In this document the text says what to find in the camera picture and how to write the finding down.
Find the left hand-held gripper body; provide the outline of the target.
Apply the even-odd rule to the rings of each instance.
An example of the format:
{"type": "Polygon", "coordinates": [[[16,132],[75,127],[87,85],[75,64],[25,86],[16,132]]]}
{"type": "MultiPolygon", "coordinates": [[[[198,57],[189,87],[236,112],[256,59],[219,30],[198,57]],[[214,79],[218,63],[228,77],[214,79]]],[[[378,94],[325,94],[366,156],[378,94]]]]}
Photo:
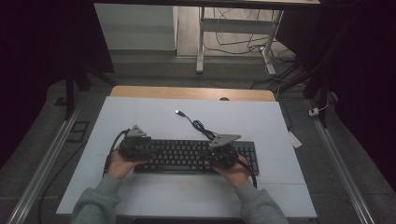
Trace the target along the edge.
{"type": "Polygon", "coordinates": [[[119,153],[127,161],[148,161],[153,157],[153,152],[145,148],[150,141],[151,137],[135,125],[121,141],[119,153]]]}

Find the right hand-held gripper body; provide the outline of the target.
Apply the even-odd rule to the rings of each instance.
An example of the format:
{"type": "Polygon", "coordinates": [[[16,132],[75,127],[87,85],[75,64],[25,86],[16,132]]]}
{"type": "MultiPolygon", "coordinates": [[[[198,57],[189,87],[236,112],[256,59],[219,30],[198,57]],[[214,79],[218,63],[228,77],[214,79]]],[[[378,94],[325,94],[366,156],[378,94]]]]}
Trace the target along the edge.
{"type": "Polygon", "coordinates": [[[233,142],[240,137],[240,134],[219,134],[211,141],[209,150],[212,153],[208,156],[213,160],[212,166],[228,169],[236,163],[238,153],[233,147],[233,142]]]}

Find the black keyboard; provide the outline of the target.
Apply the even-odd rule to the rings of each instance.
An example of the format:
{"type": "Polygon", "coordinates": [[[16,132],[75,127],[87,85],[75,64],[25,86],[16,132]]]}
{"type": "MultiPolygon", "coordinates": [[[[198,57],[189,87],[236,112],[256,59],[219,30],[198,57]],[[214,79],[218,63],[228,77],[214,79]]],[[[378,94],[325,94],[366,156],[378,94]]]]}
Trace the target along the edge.
{"type": "MultiPolygon", "coordinates": [[[[155,139],[163,150],[159,156],[153,156],[148,163],[137,165],[136,173],[141,174],[183,174],[194,175],[214,174],[213,166],[206,166],[199,152],[209,149],[208,140],[163,140],[155,139]]],[[[251,171],[258,175],[260,173],[255,144],[251,141],[234,141],[233,147],[238,156],[244,156],[251,171]]]]}

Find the person's right hand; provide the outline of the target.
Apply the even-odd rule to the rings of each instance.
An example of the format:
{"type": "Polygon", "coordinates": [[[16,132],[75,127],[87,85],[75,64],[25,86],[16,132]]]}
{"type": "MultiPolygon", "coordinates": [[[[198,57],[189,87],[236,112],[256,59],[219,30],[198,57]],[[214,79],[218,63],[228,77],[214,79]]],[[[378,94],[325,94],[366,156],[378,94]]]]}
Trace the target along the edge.
{"type": "Polygon", "coordinates": [[[226,181],[235,189],[239,188],[248,181],[248,170],[239,163],[236,163],[233,167],[227,170],[220,169],[218,167],[215,167],[214,170],[222,175],[226,179],[226,181]]]}

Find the person's left hand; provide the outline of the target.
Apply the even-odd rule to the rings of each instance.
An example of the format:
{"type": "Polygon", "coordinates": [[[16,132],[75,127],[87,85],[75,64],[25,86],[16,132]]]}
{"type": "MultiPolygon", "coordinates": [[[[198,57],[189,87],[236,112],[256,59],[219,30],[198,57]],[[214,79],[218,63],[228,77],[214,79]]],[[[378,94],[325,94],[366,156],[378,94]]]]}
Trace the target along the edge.
{"type": "Polygon", "coordinates": [[[136,165],[144,163],[146,163],[146,161],[127,161],[117,150],[113,150],[110,154],[110,163],[107,168],[107,173],[115,176],[117,179],[123,179],[136,167],[136,165]]]}

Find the white board mat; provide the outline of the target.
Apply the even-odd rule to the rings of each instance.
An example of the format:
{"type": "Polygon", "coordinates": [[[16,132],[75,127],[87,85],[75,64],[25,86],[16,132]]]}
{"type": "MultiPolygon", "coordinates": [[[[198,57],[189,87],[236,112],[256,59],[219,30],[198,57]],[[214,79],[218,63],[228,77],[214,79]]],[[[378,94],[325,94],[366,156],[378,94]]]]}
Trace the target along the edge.
{"type": "MultiPolygon", "coordinates": [[[[316,216],[278,103],[130,97],[106,98],[58,214],[71,214],[81,193],[98,185],[119,132],[138,126],[154,139],[201,140],[203,135],[191,126],[194,119],[215,133],[254,142],[258,187],[269,192],[286,217],[316,216]]],[[[131,173],[123,180],[120,197],[116,211],[122,216],[240,216],[240,202],[220,175],[131,173]]]]}

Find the white paper tag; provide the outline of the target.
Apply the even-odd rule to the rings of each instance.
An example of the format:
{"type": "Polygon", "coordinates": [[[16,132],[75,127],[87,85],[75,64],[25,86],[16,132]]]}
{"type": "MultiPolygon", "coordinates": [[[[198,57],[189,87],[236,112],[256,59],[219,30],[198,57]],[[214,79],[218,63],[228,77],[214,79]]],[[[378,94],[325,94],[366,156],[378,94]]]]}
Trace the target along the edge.
{"type": "Polygon", "coordinates": [[[289,135],[290,135],[291,143],[294,148],[298,148],[303,145],[301,141],[292,132],[289,132],[289,135]]]}

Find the black tripod stand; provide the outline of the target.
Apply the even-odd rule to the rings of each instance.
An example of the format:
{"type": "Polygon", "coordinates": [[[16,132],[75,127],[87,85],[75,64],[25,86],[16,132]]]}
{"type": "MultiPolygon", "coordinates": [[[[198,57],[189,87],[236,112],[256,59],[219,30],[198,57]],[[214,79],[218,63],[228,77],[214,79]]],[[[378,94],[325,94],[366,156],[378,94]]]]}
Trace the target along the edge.
{"type": "Polygon", "coordinates": [[[65,73],[65,100],[56,101],[56,105],[64,105],[66,114],[64,119],[69,120],[75,111],[75,86],[82,91],[89,91],[91,89],[91,82],[88,79],[88,74],[98,77],[111,87],[118,85],[118,82],[112,79],[104,72],[92,67],[86,63],[76,63],[69,66],[65,73]]]}
{"type": "Polygon", "coordinates": [[[304,73],[292,80],[290,83],[280,87],[279,91],[286,91],[297,84],[308,81],[307,86],[303,90],[305,99],[313,99],[319,93],[319,105],[321,110],[318,112],[318,119],[324,128],[327,127],[326,108],[328,103],[328,93],[330,89],[329,80],[332,73],[333,60],[336,57],[336,51],[345,39],[350,29],[355,15],[344,15],[339,17],[339,21],[334,21],[327,28],[329,33],[320,41],[316,49],[309,53],[312,66],[304,69],[304,73]]]}

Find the white cabinet panel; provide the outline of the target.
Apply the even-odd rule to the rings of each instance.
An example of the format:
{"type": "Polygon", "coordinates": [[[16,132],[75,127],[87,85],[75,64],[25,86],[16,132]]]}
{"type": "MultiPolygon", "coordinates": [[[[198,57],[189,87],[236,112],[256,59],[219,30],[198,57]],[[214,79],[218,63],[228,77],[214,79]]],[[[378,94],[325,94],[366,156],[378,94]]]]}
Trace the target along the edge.
{"type": "Polygon", "coordinates": [[[94,8],[109,49],[177,49],[177,7],[97,3],[94,8]]]}

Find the black floor frame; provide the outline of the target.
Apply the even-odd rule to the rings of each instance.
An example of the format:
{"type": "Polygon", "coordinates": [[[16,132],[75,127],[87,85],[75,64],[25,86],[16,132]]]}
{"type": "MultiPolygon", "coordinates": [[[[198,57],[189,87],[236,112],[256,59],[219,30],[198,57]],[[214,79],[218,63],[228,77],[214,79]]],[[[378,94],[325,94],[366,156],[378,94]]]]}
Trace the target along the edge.
{"type": "Polygon", "coordinates": [[[82,142],[88,131],[89,124],[88,121],[75,121],[67,135],[66,141],[70,143],[82,142]]]}

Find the aluminium floor rail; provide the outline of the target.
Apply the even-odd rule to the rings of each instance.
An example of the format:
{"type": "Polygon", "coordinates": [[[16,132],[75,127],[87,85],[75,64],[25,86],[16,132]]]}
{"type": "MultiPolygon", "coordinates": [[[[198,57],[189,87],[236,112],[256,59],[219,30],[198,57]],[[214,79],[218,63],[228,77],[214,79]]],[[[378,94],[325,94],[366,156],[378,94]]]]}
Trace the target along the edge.
{"type": "Polygon", "coordinates": [[[70,117],[62,123],[60,130],[56,133],[53,141],[49,145],[43,159],[38,164],[31,180],[17,202],[14,210],[8,218],[6,224],[23,224],[27,218],[39,191],[42,189],[50,170],[55,163],[74,122],[81,110],[81,105],[77,105],[70,117]]]}
{"type": "Polygon", "coordinates": [[[347,166],[338,150],[338,147],[334,143],[330,132],[322,125],[318,115],[312,113],[311,109],[308,110],[308,117],[311,118],[315,123],[318,134],[328,151],[330,159],[332,160],[333,167],[344,186],[346,194],[349,196],[349,199],[361,224],[375,224],[375,219],[366,201],[364,200],[361,191],[353,180],[351,173],[347,169],[347,166]]]}

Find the white desk frame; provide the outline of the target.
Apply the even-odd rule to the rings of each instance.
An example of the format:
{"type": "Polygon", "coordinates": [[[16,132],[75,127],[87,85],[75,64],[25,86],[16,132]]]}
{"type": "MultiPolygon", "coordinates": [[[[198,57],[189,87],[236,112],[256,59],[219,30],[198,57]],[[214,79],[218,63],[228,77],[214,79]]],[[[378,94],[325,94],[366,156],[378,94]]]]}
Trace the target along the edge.
{"type": "Polygon", "coordinates": [[[270,21],[250,21],[220,18],[207,19],[205,17],[205,7],[200,7],[199,15],[199,44],[197,49],[196,73],[204,72],[204,37],[205,33],[216,33],[222,31],[226,34],[248,34],[248,35],[267,35],[267,41],[264,47],[259,47],[266,72],[268,75],[274,75],[276,70],[270,59],[270,50],[274,42],[278,26],[283,16],[283,10],[275,10],[275,15],[270,21]]]}

